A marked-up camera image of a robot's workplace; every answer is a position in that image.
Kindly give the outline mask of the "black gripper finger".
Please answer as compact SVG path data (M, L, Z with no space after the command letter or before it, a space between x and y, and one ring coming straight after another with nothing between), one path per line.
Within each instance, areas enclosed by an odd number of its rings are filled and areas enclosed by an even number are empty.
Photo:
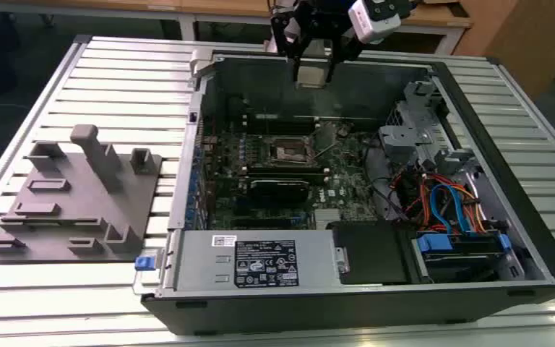
M302 39L302 28L294 14L274 14L271 17L272 39L276 53L288 58L292 63L292 80L298 82L301 57L306 50L306 40Z
M331 39L331 55L329 58L329 69L326 82L331 82L335 67L345 61L354 61L363 51L363 43L357 36L339 36Z

